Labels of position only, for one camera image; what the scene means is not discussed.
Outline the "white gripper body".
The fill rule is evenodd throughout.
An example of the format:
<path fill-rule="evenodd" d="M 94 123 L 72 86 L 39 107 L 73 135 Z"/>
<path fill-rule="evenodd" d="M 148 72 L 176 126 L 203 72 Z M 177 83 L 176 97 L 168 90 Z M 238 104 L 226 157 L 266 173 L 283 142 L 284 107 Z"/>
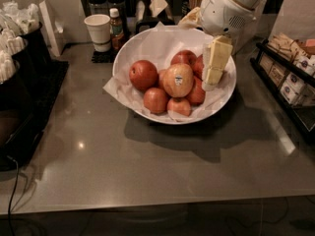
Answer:
<path fill-rule="evenodd" d="M 200 22 L 204 32 L 239 38 L 255 18 L 253 0 L 203 0 Z"/>

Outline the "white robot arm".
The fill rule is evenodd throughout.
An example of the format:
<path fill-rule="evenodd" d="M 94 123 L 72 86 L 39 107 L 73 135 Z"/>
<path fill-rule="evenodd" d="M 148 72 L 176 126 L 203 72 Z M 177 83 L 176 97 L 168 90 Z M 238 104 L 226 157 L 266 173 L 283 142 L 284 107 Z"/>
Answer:
<path fill-rule="evenodd" d="M 178 23 L 182 29 L 201 28 L 213 37 L 203 46 L 203 90 L 220 82 L 223 70 L 244 29 L 256 20 L 256 8 L 263 0 L 202 0 Z"/>

